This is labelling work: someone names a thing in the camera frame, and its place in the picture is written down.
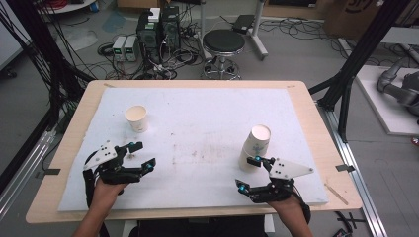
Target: black logo on box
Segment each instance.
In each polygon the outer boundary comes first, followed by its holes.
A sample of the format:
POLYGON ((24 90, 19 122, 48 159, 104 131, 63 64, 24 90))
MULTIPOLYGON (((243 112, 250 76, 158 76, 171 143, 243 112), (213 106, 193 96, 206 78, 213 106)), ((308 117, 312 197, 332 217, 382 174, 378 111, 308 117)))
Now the black logo on box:
POLYGON ((350 0, 345 12, 347 13, 360 13, 364 10, 366 10, 371 3, 373 3, 373 0, 350 0))

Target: stool seat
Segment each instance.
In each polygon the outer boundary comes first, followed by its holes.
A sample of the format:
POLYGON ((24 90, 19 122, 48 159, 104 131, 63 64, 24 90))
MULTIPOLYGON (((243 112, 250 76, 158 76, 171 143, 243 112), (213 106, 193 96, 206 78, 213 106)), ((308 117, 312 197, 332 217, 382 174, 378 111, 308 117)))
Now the stool seat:
POLYGON ((204 35, 203 45, 211 54, 232 56, 243 50, 244 38, 231 30, 214 30, 204 35))

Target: white cup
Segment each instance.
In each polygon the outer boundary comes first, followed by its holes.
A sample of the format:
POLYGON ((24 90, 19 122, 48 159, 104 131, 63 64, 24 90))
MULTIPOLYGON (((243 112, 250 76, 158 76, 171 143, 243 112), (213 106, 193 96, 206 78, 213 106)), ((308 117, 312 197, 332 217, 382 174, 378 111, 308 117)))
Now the white cup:
POLYGON ((128 120, 132 130, 135 132, 145 132, 148 129, 147 110, 144 106, 134 106, 126 110, 126 120, 128 120))
POLYGON ((247 163, 247 157, 265 156, 268 151, 270 139, 271 130, 267 126, 259 124, 252 127, 252 130, 241 149, 239 158, 241 170, 252 172, 257 169, 257 167, 247 163))

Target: black vertical post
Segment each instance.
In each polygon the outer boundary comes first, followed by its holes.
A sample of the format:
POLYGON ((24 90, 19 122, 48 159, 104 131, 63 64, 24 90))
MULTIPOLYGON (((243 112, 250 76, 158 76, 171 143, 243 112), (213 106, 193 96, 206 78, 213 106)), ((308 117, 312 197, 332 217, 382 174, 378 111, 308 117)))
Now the black vertical post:
POLYGON ((338 132, 344 142, 347 142, 346 124, 352 83, 409 2, 410 0, 385 0, 342 69, 334 77, 309 89, 310 94, 314 94, 329 87, 324 97, 318 101, 318 105, 327 111, 333 111, 342 97, 338 132))

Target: gray robotic arm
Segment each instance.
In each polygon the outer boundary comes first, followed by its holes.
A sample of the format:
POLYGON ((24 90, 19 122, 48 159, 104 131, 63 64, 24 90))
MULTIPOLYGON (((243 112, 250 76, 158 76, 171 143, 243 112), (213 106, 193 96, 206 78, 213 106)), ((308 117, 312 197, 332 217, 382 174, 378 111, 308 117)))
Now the gray robotic arm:
POLYGON ((401 88, 392 84, 393 80, 397 77, 397 72, 401 68, 402 63, 402 59, 398 60, 381 74, 378 78, 377 89, 381 93, 394 97, 411 114, 419 116, 419 71, 413 74, 407 74, 404 77, 401 88))

